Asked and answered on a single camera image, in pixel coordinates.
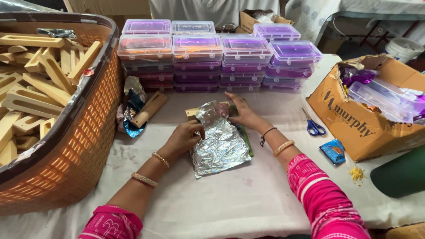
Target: orange plastic basket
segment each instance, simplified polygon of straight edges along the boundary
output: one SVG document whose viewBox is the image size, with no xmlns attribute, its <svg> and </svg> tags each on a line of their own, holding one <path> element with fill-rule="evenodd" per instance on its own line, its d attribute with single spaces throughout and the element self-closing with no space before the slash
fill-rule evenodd
<svg viewBox="0 0 425 239">
<path fill-rule="evenodd" d="M 65 207 L 84 198 L 102 174 L 123 93 L 116 54 L 118 29 L 104 16 L 74 13 L 0 13 L 0 32 L 36 34 L 37 28 L 74 30 L 77 41 L 103 47 L 49 133 L 0 168 L 0 216 Z"/>
</svg>

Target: blue snack packet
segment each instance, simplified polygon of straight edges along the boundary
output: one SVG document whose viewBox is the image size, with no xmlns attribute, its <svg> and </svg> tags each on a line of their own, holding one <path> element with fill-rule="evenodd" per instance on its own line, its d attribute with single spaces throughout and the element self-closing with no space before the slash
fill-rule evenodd
<svg viewBox="0 0 425 239">
<path fill-rule="evenodd" d="M 333 164 L 340 165 L 345 162 L 344 146 L 341 141 L 334 139 L 319 147 L 331 159 Z"/>
</svg>

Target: pink patterned top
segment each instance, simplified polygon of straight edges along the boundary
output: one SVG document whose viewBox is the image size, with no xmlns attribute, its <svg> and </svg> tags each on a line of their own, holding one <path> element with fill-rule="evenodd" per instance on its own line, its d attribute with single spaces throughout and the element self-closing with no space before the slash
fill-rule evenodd
<svg viewBox="0 0 425 239">
<path fill-rule="evenodd" d="M 313 239 L 369 239 L 369 233 L 352 202 L 305 154 L 288 166 L 292 192 L 304 205 Z M 79 239 L 135 239 L 142 222 L 135 214 L 113 205 L 98 207 Z"/>
</svg>

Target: woman's hand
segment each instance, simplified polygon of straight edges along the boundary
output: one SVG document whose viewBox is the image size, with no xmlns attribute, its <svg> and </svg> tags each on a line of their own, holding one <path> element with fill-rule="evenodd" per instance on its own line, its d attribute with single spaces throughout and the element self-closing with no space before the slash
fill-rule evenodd
<svg viewBox="0 0 425 239">
<path fill-rule="evenodd" d="M 228 92 L 225 92 L 224 94 L 227 96 L 228 100 L 233 101 L 239 112 L 238 117 L 229 117 L 228 120 L 230 122 L 251 128 L 259 132 L 261 135 L 264 133 L 262 132 L 264 128 L 270 128 L 270 123 L 249 108 L 246 99 Z"/>
<path fill-rule="evenodd" d="M 201 139 L 205 139 L 204 127 L 194 119 L 178 125 L 157 153 L 168 162 L 173 162 L 180 154 L 193 148 Z"/>
</svg>

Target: brown basket rim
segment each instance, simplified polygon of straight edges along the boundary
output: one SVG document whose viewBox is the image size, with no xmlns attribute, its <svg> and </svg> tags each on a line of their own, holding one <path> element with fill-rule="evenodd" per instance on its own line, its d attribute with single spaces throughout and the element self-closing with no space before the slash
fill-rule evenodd
<svg viewBox="0 0 425 239">
<path fill-rule="evenodd" d="M 106 26 L 111 29 L 110 34 L 103 43 L 103 47 L 100 50 L 99 55 L 90 67 L 90 69 L 94 71 L 94 74 L 80 79 L 80 87 L 71 98 L 74 102 L 65 106 L 65 109 L 57 118 L 52 129 L 43 138 L 43 142 L 40 141 L 32 147 L 32 149 L 35 150 L 30 156 L 18 162 L 16 162 L 17 159 L 14 159 L 9 164 L 0 167 L 1 185 L 34 166 L 48 153 L 50 153 L 57 143 L 62 140 L 68 129 L 73 124 L 78 112 L 83 107 L 85 99 L 94 86 L 97 77 L 102 72 L 105 65 L 109 63 L 108 57 L 117 44 L 119 30 L 112 19 L 96 14 L 66 12 L 2 12 L 0 13 L 0 20 L 17 22 L 91 23 Z"/>
</svg>

